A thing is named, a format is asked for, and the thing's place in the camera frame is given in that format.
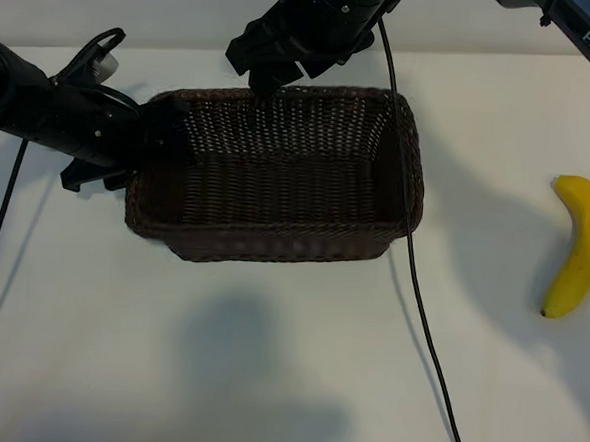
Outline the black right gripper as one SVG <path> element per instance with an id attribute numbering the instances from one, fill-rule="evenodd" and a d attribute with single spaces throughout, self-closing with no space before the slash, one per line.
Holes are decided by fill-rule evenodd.
<path id="1" fill-rule="evenodd" d="M 258 104 L 283 85 L 313 79 L 369 48 L 372 28 L 401 0 L 277 0 L 234 38 L 226 58 Z"/>

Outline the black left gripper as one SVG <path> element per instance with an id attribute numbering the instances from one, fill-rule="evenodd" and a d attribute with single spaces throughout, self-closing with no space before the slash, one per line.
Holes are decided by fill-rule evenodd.
<path id="1" fill-rule="evenodd" d="M 43 113 L 41 143 L 72 158 L 60 174 L 64 189 L 78 192 L 101 180 L 108 191 L 127 185 L 145 152 L 170 153 L 185 143 L 177 124 L 190 112 L 186 101 L 152 100 L 142 108 L 107 86 L 55 82 Z"/>

